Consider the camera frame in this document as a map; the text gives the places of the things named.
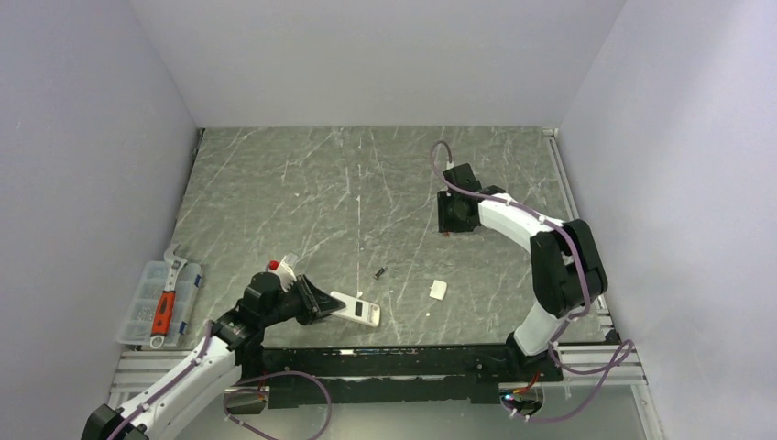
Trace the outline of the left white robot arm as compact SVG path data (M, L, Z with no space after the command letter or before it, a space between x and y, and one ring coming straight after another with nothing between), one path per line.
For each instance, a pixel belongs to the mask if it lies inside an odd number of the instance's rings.
M207 324L187 357L135 398L94 410L84 439L173 439L227 388L256 382L263 372L268 327L295 319L310 325L343 310L345 302L299 275L255 274L235 306Z

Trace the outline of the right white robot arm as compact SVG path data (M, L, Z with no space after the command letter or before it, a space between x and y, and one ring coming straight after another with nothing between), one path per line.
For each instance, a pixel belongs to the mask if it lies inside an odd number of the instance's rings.
M593 301L607 291L607 274L592 230L582 219L552 218L519 203L497 186L482 186L468 163L433 171L446 186L438 193L440 231L464 233L482 226L530 255L534 301L508 338L515 349L504 358L513 379L527 380L540 368L539 354L558 340L567 323L587 314Z

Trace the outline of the red white remote control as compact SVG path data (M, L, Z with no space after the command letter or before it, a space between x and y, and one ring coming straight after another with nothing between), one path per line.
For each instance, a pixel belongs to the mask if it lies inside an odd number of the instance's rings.
M377 304L338 291L332 291L330 295L345 305L332 312L333 316L373 328L379 326L381 311Z

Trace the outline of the white battery cover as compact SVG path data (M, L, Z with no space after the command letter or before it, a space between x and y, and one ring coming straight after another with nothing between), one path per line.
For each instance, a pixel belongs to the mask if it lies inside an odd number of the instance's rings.
M445 281L434 280L430 287L429 297L437 301L442 301L447 292L447 287L448 285Z

